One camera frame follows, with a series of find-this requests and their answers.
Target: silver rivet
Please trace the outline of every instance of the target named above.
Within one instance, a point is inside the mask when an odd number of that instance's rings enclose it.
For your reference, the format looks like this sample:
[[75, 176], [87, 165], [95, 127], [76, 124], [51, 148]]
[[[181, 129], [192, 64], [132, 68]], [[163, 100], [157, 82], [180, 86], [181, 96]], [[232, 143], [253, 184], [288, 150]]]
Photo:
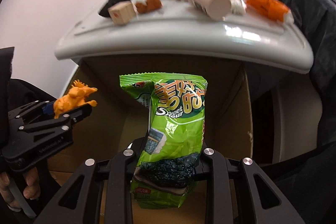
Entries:
[[95, 160], [94, 159], [87, 159], [85, 161], [85, 165], [86, 166], [91, 166], [91, 165], [94, 165], [95, 164]]
[[207, 155], [212, 155], [215, 152], [213, 151], [212, 148], [206, 148], [206, 149], [204, 149], [204, 153], [207, 154]]
[[125, 156], [132, 156], [133, 155], [133, 150], [132, 149], [126, 149], [125, 151], [124, 151], [124, 155]]
[[244, 158], [243, 163], [245, 163], [246, 165], [251, 165], [253, 163], [253, 160], [250, 158]]

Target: white plastic tabletop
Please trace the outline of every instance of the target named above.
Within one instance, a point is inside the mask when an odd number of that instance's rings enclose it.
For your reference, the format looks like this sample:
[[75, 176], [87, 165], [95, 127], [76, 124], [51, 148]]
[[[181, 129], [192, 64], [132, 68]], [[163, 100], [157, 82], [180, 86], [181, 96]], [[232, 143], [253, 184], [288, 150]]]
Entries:
[[295, 25], [279, 24], [252, 11], [215, 22], [188, 2], [161, 0], [162, 9], [138, 15], [126, 26], [98, 15], [102, 1], [55, 49], [58, 59], [169, 53], [230, 58], [309, 72], [314, 56]]

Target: green snack bag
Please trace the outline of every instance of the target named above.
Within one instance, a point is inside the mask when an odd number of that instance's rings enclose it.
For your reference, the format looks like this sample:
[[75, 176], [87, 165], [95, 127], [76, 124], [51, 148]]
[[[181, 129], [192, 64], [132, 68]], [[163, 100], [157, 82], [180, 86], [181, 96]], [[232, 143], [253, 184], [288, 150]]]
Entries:
[[120, 86], [150, 112], [131, 192], [141, 208], [180, 207], [196, 186], [191, 176], [202, 148], [207, 82], [156, 72], [121, 75]]

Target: orange toy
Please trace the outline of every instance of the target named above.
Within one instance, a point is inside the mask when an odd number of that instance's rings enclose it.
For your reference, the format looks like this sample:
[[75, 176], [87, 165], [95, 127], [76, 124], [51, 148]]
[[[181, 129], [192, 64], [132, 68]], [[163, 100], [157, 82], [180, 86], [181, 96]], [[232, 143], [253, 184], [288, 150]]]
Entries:
[[244, 0], [244, 2], [271, 20], [294, 22], [291, 10], [279, 0]]
[[135, 4], [135, 7], [137, 8], [139, 14], [148, 13], [150, 11], [160, 9], [162, 7], [161, 0], [146, 0], [146, 1], [147, 5], [145, 5], [142, 2], [137, 2]]
[[54, 118], [57, 119], [60, 114], [85, 104], [96, 106], [97, 102], [95, 100], [85, 102], [85, 98], [96, 91], [96, 88], [89, 88], [88, 85], [85, 85], [79, 80], [75, 80], [73, 85], [71, 85], [71, 89], [68, 94], [55, 101]]

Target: human hand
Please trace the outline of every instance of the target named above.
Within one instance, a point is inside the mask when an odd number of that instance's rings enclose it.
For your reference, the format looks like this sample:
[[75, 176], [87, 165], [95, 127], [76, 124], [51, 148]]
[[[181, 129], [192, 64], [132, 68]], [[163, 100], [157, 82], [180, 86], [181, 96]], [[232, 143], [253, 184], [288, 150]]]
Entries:
[[[37, 199], [41, 194], [41, 188], [39, 184], [39, 175], [37, 173], [36, 167], [29, 170], [27, 173], [23, 174], [23, 177], [27, 183], [27, 187], [23, 191], [25, 198], [31, 200]], [[0, 174], [0, 194], [4, 198], [5, 202], [13, 211], [20, 211], [21, 206], [18, 201], [13, 197], [8, 186], [10, 183], [10, 178], [6, 172]]]

